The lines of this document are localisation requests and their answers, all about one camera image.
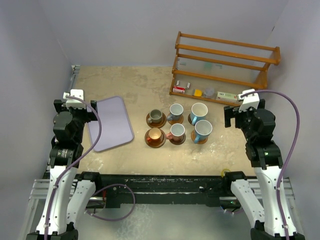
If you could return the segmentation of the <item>light blue mug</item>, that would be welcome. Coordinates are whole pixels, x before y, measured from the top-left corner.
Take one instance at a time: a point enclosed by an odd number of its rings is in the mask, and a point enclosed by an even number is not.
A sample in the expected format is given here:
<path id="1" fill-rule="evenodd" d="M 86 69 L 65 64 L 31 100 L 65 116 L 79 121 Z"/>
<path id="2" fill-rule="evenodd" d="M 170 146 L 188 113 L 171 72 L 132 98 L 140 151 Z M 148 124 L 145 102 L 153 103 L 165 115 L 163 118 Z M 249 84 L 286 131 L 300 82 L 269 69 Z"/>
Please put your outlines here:
<path id="1" fill-rule="evenodd" d="M 191 107 L 190 122 L 194 126 L 198 121 L 204 120 L 208 114 L 208 107 L 201 102 L 194 103 Z"/>

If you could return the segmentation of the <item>large brown ringed coaster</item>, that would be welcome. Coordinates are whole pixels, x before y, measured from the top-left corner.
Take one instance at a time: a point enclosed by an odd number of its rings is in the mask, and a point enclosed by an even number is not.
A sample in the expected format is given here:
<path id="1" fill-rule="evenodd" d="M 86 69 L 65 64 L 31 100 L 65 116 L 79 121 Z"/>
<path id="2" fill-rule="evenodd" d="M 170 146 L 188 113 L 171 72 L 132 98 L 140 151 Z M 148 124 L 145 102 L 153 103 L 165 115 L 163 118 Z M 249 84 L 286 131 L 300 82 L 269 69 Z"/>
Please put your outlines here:
<path id="1" fill-rule="evenodd" d="M 145 120 L 146 120 L 146 124 L 150 128 L 162 128 L 167 122 L 167 117 L 164 113 L 162 113 L 161 121 L 158 123 L 154 123 L 154 122 L 151 122 L 150 114 L 148 113 Z"/>

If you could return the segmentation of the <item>olive green cup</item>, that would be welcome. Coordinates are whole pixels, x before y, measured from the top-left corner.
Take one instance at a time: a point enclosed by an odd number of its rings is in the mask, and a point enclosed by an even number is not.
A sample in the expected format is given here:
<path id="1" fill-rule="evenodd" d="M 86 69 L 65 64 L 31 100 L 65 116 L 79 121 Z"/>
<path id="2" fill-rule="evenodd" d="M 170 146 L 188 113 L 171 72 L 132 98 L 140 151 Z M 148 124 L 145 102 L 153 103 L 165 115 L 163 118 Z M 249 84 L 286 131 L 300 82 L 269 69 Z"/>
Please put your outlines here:
<path id="1" fill-rule="evenodd" d="M 162 121 L 163 113 L 159 109 L 150 111 L 149 117 L 147 118 L 148 123 L 158 124 Z"/>

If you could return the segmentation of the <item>dark walnut coaster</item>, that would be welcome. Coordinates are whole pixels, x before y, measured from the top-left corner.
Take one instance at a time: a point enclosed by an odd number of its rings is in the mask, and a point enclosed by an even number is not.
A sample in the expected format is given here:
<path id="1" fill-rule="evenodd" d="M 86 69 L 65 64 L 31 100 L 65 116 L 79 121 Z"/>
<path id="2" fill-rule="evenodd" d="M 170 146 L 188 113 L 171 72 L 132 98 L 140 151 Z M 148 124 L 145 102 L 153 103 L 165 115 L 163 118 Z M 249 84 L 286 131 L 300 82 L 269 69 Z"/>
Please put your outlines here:
<path id="1" fill-rule="evenodd" d="M 181 145 L 185 142 L 186 140 L 186 135 L 184 134 L 180 140 L 174 140 L 173 138 L 172 139 L 169 139 L 169 141 L 174 144 L 174 145 Z"/>

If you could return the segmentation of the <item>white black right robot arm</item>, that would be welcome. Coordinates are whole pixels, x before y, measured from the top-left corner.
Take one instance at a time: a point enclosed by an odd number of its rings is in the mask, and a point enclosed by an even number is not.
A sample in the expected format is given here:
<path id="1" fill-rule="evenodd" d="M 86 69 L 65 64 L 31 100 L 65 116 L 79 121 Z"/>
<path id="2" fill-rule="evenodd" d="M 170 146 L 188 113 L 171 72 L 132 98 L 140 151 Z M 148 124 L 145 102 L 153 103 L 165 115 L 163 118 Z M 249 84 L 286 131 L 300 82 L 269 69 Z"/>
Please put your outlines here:
<path id="1" fill-rule="evenodd" d="M 226 172 L 222 190 L 228 196 L 235 195 L 251 225 L 253 240 L 303 240 L 298 233 L 287 204 L 283 177 L 282 154 L 273 141 L 276 117 L 263 107 L 250 107 L 240 111 L 239 107 L 224 107 L 225 127 L 241 129 L 245 139 L 245 152 L 258 180 L 262 200 L 258 200 L 249 181 L 241 171 Z"/>

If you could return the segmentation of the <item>large brown grooved coaster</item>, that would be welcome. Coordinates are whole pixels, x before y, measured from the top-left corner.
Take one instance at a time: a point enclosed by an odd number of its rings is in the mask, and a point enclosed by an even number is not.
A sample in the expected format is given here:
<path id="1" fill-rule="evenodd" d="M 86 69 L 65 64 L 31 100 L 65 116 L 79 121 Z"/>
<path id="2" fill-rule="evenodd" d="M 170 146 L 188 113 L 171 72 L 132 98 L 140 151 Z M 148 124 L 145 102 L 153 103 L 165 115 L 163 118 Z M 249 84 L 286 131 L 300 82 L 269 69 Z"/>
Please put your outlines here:
<path id="1" fill-rule="evenodd" d="M 160 140 L 158 141 L 155 141 L 155 142 L 147 142 L 147 133 L 148 131 L 145 133 L 145 136 L 144 136 L 144 140 L 145 140 L 145 143 L 151 147 L 151 148 L 159 148 L 161 146 L 163 146 L 165 144 L 165 141 L 166 141 L 166 137 L 165 137 L 165 133 L 160 129 L 162 135 L 160 137 Z"/>

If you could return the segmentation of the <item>red handled white cup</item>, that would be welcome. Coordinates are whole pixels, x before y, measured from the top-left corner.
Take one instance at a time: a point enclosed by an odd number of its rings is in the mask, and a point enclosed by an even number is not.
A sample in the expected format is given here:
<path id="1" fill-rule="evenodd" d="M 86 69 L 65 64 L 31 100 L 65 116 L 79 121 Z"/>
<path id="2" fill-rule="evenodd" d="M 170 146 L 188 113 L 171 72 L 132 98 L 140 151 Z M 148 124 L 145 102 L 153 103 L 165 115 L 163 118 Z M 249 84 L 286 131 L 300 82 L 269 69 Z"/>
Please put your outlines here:
<path id="1" fill-rule="evenodd" d="M 185 131 L 185 127 L 181 123 L 175 123 L 171 126 L 170 132 L 166 135 L 166 138 L 176 142 L 181 141 Z"/>

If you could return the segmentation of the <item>large blue mug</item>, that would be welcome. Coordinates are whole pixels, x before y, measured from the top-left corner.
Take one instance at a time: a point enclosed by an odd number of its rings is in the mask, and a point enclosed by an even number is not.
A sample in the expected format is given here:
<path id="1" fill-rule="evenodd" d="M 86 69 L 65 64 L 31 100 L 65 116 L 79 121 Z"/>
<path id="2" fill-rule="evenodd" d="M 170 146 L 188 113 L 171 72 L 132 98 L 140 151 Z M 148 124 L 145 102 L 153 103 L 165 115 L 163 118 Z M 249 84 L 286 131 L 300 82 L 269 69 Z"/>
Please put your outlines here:
<path id="1" fill-rule="evenodd" d="M 196 135 L 195 142 L 197 143 L 199 140 L 203 140 L 210 136 L 213 126 L 207 120 L 200 120 L 195 124 L 194 130 Z"/>

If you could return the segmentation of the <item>dark wood coaster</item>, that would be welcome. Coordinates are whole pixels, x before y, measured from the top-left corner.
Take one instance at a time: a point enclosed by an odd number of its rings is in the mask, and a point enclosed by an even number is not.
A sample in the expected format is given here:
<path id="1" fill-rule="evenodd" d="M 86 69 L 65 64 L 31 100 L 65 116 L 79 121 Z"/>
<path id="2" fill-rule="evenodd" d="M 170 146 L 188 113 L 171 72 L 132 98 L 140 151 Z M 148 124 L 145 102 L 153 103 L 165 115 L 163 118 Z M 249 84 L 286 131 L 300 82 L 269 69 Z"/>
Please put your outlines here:
<path id="1" fill-rule="evenodd" d="M 199 117 L 196 116 L 196 115 L 193 115 L 193 114 L 189 114 L 188 115 L 188 122 L 191 124 L 191 125 L 195 125 L 197 123 L 197 121 L 199 120 Z"/>

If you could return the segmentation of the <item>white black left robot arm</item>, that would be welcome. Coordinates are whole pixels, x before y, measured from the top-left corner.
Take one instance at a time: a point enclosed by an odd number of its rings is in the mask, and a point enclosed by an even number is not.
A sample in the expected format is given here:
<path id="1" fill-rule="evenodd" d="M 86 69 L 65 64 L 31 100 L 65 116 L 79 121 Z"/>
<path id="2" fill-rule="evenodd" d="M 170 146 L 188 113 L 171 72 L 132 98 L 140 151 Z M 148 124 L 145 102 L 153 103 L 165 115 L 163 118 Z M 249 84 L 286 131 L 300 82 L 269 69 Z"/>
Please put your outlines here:
<path id="1" fill-rule="evenodd" d="M 86 123 L 101 122 L 97 102 L 68 96 L 66 101 L 53 102 L 57 114 L 53 118 L 54 137 L 49 153 L 49 187 L 35 232 L 27 240 L 76 240 L 77 223 L 91 196 L 103 191 L 97 172 L 83 172 L 74 192 L 71 193 L 79 162 L 87 155 L 82 140 Z"/>

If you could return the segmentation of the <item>orange brown cup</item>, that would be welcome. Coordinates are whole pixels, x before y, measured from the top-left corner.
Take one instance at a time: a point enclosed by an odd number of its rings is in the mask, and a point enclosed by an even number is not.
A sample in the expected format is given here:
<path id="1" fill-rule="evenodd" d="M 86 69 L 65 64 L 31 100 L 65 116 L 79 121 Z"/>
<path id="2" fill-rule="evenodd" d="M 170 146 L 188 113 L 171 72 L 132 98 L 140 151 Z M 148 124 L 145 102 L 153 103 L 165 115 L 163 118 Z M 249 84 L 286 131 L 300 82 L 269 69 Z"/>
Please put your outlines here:
<path id="1" fill-rule="evenodd" d="M 146 136 L 146 140 L 148 143 L 155 142 L 160 140 L 162 132 L 159 128 L 151 128 Z"/>

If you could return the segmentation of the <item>teal blue cup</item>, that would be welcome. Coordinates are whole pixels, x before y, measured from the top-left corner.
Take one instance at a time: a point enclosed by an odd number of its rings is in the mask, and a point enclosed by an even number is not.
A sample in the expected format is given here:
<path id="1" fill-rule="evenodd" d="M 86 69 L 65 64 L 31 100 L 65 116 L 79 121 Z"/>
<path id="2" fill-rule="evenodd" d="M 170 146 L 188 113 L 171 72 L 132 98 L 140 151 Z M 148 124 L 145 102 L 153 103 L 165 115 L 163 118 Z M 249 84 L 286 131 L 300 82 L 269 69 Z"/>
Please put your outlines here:
<path id="1" fill-rule="evenodd" d="M 169 108 L 169 114 L 167 116 L 167 121 L 177 121 L 180 119 L 184 112 L 184 108 L 179 103 L 174 103 Z"/>

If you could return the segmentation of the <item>light orange wood coaster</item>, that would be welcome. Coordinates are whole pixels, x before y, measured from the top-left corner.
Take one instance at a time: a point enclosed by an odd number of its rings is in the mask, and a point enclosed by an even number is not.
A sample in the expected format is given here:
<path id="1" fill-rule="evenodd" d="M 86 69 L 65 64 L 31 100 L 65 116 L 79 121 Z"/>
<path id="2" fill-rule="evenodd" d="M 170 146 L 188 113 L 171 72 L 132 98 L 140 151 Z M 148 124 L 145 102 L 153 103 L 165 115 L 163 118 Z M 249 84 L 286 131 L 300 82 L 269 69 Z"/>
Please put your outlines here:
<path id="1" fill-rule="evenodd" d="M 207 138 L 205 138 L 205 139 L 202 139 L 202 140 L 199 140 L 198 142 L 196 142 L 196 132 L 195 132 L 195 130 L 193 130 L 193 131 L 191 132 L 190 137 L 191 137 L 191 140 L 192 140 L 195 144 L 199 144 L 199 145 L 205 144 L 205 143 L 208 141 L 208 139 L 209 139 L 209 138 L 207 137 Z"/>

